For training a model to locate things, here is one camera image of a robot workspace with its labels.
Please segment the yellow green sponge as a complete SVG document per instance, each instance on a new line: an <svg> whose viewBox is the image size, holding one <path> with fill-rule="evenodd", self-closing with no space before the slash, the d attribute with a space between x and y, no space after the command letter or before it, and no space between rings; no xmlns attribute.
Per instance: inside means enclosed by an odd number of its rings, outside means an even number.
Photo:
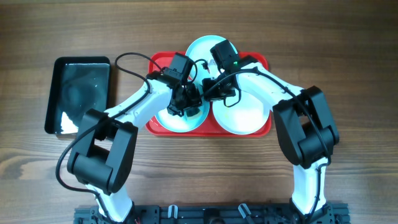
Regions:
<svg viewBox="0 0 398 224"><path fill-rule="evenodd" d="M187 120L196 119L197 117L201 116L201 111L198 108L193 108L191 110L186 110L185 114L186 114Z"/></svg>

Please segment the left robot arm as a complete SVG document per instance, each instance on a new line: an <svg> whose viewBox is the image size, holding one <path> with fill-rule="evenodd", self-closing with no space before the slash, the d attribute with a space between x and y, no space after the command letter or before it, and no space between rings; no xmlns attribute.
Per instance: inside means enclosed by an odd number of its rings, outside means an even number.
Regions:
<svg viewBox="0 0 398 224"><path fill-rule="evenodd" d="M125 183L132 169L138 132L162 110L179 114L201 106L202 90L185 78L151 73L141 87L119 105L88 110L76 138L66 148L67 171L92 194L101 219L125 223L134 202Z"/></svg>

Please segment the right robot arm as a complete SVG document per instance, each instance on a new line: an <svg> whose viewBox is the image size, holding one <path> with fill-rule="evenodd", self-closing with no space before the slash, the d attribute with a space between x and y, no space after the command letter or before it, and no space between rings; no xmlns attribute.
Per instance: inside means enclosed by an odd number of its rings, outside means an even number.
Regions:
<svg viewBox="0 0 398 224"><path fill-rule="evenodd" d="M213 61L216 77L203 80L205 98L221 100L226 90L238 89L273 113L280 149L294 168L293 211L302 223L314 222L326 206L325 171L340 140L323 92L283 81L252 56Z"/></svg>

